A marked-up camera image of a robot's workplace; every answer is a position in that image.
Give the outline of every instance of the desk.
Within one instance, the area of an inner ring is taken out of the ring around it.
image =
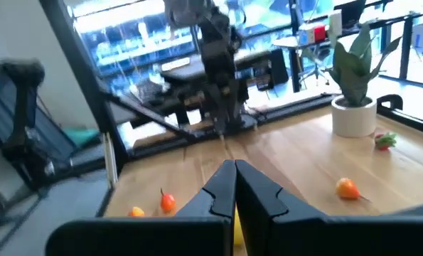
[[[106,217],[134,206],[160,216],[159,188],[183,207],[225,159],[244,159],[291,193],[329,215],[380,215],[423,203],[423,133],[383,117],[377,133],[399,134],[397,147],[374,150],[373,138],[345,139],[331,132],[329,108],[260,127],[225,140],[207,141],[127,164]],[[338,179],[349,177],[369,201],[342,201]],[[236,255],[245,255],[239,249]]]
[[[161,74],[164,76],[166,82],[179,85],[197,85],[206,82],[207,77],[205,74],[205,68],[203,67],[200,56],[193,55],[190,57],[190,59],[190,64],[188,65],[162,72]],[[270,60],[272,62],[272,73],[275,74],[272,79],[275,84],[283,83],[288,80],[287,71],[285,69],[284,56],[282,55],[282,50],[280,49],[273,51],[241,50],[238,52],[238,54],[235,55],[235,64],[237,66],[237,70],[250,68],[254,64],[261,63],[264,60]],[[180,86],[179,88],[174,87],[173,89],[181,90],[181,88],[182,87]],[[184,113],[181,114],[181,112],[185,112],[185,109],[184,107],[178,108],[179,105],[181,106],[181,102],[177,98],[172,97],[164,100],[164,103],[162,105],[156,106],[155,109],[157,112],[163,113],[165,116],[177,112],[177,114],[182,115],[183,119],[185,119],[186,117],[184,116]],[[147,122],[149,121],[135,117],[131,121],[131,124],[135,128],[146,124]]]
[[[398,79],[402,80],[403,82],[410,82],[412,84],[423,85],[421,82],[409,81],[407,80],[407,71],[409,68],[409,55],[410,55],[410,46],[412,45],[412,27],[413,27],[413,19],[419,18],[423,16],[422,13],[415,13],[415,14],[399,14],[399,11],[391,12],[391,11],[384,11],[383,13],[383,20],[376,20],[369,22],[369,27],[371,30],[377,28],[384,28],[391,26],[394,23],[405,21],[404,24],[404,32],[403,32],[403,39],[402,39],[402,48],[401,48],[401,64],[400,64],[400,74],[399,78],[392,78],[388,76],[384,76],[385,78],[389,79]],[[355,35],[360,32],[359,28],[351,28],[343,30],[343,34],[339,36],[339,38],[345,36]],[[300,67],[298,64],[298,49],[307,48],[312,45],[320,44],[326,42],[328,39],[323,41],[319,41],[313,44],[308,45],[299,45],[297,36],[288,36],[286,38],[281,38],[273,42],[275,46],[285,47],[289,51],[290,57],[290,67],[291,67],[291,78],[292,84],[294,88],[294,92],[299,92],[301,90],[301,85],[299,83],[299,73]]]
[[[251,68],[255,63],[259,63],[263,60],[270,60],[272,62],[272,68],[276,69],[272,72],[275,77],[274,80],[277,81],[276,83],[287,81],[288,77],[281,50],[249,51],[242,49],[235,54],[237,71]],[[171,83],[201,83],[207,80],[205,67],[203,66],[200,55],[191,56],[189,64],[172,70],[163,71],[161,75],[165,78],[166,82]]]
[[[140,47],[140,48],[137,48],[136,50],[131,50],[126,53],[119,53],[119,55],[116,55],[116,56],[100,58],[97,61],[97,65],[98,66],[110,65],[113,63],[118,63],[123,60],[129,60],[130,58],[139,57],[149,53],[155,53],[160,50],[165,50],[170,47],[180,46],[190,42],[192,42],[192,36],[183,36],[173,41],[164,41],[154,45]]]

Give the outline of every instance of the teal object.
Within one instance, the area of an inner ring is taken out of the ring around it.
[[[99,134],[96,129],[64,129],[66,135],[75,143],[77,146],[82,146],[92,138]]]

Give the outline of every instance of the potted plant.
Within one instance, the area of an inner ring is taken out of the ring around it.
[[[342,95],[331,103],[333,132],[342,137],[365,137],[375,131],[377,100],[366,94],[368,83],[377,77],[383,61],[399,45],[397,38],[386,47],[377,66],[371,71],[372,39],[368,24],[363,24],[349,51],[338,42],[333,31],[328,32],[331,47],[334,48],[333,67],[326,68],[333,80],[339,85]],[[323,67],[312,50],[303,49],[304,57]]]

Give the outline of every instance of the wooden table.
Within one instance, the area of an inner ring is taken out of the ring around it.
[[[373,136],[333,135],[330,112],[323,108],[224,142],[203,142],[127,164],[105,215],[126,216],[133,206],[159,215],[160,187],[181,208],[225,159],[248,161],[329,215],[380,215],[423,203],[423,133],[378,117],[376,133],[395,132],[398,139],[390,151],[377,151]],[[353,179],[368,201],[336,196],[335,184],[342,177]]]

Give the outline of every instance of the yellow object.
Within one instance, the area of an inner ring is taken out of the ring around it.
[[[144,216],[145,216],[145,212],[138,207],[133,207],[131,209],[131,212],[129,213],[129,217],[144,217]]]
[[[238,215],[238,209],[235,208],[235,228],[233,230],[233,245],[242,245],[244,242],[245,239],[242,236],[240,216]]]

